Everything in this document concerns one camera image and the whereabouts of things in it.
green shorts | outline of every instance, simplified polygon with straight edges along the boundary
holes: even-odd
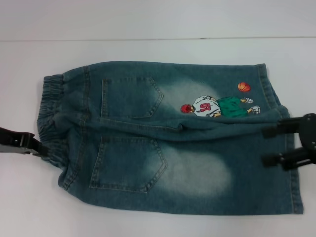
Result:
[[[217,100],[221,113],[226,117],[245,117],[248,115],[247,109],[240,107],[240,99],[234,96]]]

cartoon figure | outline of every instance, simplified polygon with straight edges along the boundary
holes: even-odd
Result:
[[[193,105],[186,104],[181,106],[181,111],[184,113],[194,112],[197,116],[201,117],[217,117],[223,115],[231,118],[245,117],[249,113],[255,115],[260,113],[259,106],[255,105],[247,110],[239,106],[240,102],[251,104],[253,100],[249,98],[239,99],[234,96],[216,100],[211,96],[203,95],[196,99]]]

pocket stitching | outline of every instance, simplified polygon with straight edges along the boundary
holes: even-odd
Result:
[[[106,93],[108,92],[108,80],[105,78],[102,80],[102,105],[101,105],[101,117],[108,117],[108,100],[106,99]]]
[[[139,79],[149,79],[150,84],[152,85],[152,87],[156,90],[156,92],[158,93],[158,98],[156,100],[156,103],[148,110],[148,112],[146,114],[144,114],[143,116],[120,116],[122,118],[130,118],[130,119],[141,119],[141,118],[148,118],[151,117],[155,111],[157,110],[159,104],[161,103],[162,99],[163,99],[163,93],[159,90],[159,88],[157,87],[155,81],[153,78],[151,77],[133,77],[133,78],[139,78]],[[107,93],[108,90],[108,79],[105,78],[102,80],[102,105],[101,105],[101,118],[107,118],[109,116],[108,113],[108,100],[107,100]]]
[[[103,163],[102,159],[104,157],[104,152],[106,150],[106,142],[111,141],[111,140],[116,140],[116,141],[122,141],[122,142],[146,142],[150,143],[155,147],[155,150],[157,151],[157,154],[161,160],[161,166],[158,169],[158,171],[154,174],[154,176],[146,182],[146,184],[142,187],[135,188],[135,187],[130,187],[130,186],[123,186],[123,185],[117,185],[117,184],[98,184],[97,180],[99,177],[99,172],[100,172],[100,166]],[[110,190],[117,190],[117,191],[130,191],[130,192],[136,192],[136,193],[147,193],[153,186],[154,184],[158,181],[160,176],[163,174],[165,169],[167,168],[167,162],[163,157],[163,154],[161,152],[161,149],[154,139],[148,139],[148,138],[142,138],[142,137],[134,137],[134,138],[120,138],[120,137],[108,137],[108,138],[101,138],[101,144],[98,152],[98,157],[95,162],[94,169],[92,171],[92,176],[90,180],[90,188],[96,188],[96,189],[110,189]]]

black clamp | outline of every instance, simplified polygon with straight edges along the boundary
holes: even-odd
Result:
[[[316,164],[316,115],[307,114],[300,118],[281,119],[277,126],[262,129],[264,138],[286,133],[298,133],[302,147],[284,154],[264,156],[264,166],[281,164],[283,169],[289,170],[311,163]]]
[[[33,154],[48,156],[48,148],[29,132],[14,132],[0,127],[0,153]]]

white background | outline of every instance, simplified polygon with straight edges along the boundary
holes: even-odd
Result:
[[[0,0],[0,127],[37,134],[44,76],[116,60],[266,63],[293,116],[316,112],[315,12],[314,0]],[[313,237],[316,167],[299,170],[304,215],[170,215],[85,204],[58,168],[1,154],[0,236]]]

